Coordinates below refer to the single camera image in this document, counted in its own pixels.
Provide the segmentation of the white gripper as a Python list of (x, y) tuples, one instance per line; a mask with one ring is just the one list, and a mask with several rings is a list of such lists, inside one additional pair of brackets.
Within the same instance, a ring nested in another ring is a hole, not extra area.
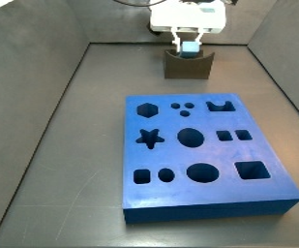
[(199, 53), (205, 33), (221, 33), (226, 27), (226, 5), (222, 0), (167, 0), (150, 7), (150, 28), (173, 34), (173, 44), (181, 52), (178, 32), (201, 32), (194, 39), (194, 51)]

